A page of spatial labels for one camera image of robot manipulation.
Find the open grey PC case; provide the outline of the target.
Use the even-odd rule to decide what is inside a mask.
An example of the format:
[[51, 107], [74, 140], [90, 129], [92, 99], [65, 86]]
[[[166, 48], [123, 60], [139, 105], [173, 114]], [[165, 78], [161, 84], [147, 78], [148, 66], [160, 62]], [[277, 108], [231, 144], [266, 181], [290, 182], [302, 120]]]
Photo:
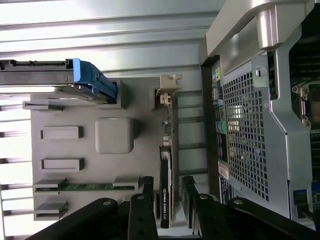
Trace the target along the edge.
[[209, 171], [239, 196], [320, 233], [310, 132], [292, 107], [290, 50], [320, 42], [320, 0], [226, 0], [200, 44]]

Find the hard disk with blue bracket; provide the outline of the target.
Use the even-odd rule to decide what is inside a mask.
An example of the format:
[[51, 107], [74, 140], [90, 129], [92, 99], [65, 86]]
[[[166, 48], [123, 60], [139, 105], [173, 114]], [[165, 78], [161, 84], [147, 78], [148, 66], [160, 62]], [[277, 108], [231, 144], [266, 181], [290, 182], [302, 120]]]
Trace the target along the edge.
[[28, 105], [115, 104], [118, 86], [91, 62], [0, 60], [0, 100], [20, 98]]

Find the green RAM stick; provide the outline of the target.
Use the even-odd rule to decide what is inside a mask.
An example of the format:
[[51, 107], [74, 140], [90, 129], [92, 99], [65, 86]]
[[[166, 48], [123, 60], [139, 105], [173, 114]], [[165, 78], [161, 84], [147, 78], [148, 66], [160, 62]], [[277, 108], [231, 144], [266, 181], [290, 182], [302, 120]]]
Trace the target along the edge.
[[58, 187], [37, 187], [35, 192], [39, 193], [53, 193], [53, 192], [85, 192], [85, 191], [133, 191], [135, 187], [129, 186], [113, 186], [112, 184], [77, 184], [65, 183]]

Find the grey parts rack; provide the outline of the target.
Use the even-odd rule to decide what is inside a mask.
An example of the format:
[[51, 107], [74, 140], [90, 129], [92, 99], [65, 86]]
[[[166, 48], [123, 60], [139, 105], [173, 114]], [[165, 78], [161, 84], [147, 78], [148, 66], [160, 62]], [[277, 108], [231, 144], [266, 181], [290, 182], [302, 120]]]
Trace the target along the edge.
[[[90, 106], [32, 105], [32, 173], [35, 221], [52, 225], [100, 198], [119, 204], [143, 191], [153, 177], [153, 213], [158, 240], [187, 233], [180, 201], [178, 110], [174, 97], [174, 214], [160, 227], [160, 146], [167, 110], [155, 101], [159, 77], [117, 78], [117, 102]], [[35, 192], [63, 184], [112, 184], [135, 190]]]

